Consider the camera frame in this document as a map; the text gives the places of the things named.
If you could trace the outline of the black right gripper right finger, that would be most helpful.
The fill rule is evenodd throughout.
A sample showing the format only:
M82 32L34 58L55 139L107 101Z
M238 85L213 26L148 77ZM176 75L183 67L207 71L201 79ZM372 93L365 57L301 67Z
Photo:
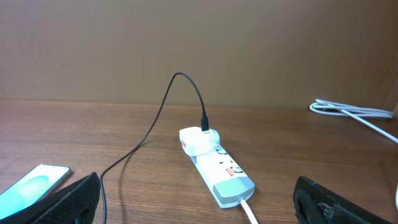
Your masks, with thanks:
M304 176L297 179L293 203L300 224L391 224Z

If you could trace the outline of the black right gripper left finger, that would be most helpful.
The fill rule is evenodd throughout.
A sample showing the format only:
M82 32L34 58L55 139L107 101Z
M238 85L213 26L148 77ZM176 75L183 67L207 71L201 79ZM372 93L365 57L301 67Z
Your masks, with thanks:
M92 224L100 199L96 172L1 220L1 224Z

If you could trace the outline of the Galaxy smartphone teal screen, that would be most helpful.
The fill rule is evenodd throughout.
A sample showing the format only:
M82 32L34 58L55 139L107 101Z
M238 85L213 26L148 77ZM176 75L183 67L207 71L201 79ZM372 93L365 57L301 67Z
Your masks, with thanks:
M1 194L1 219L46 197L70 174L70 168L40 164Z

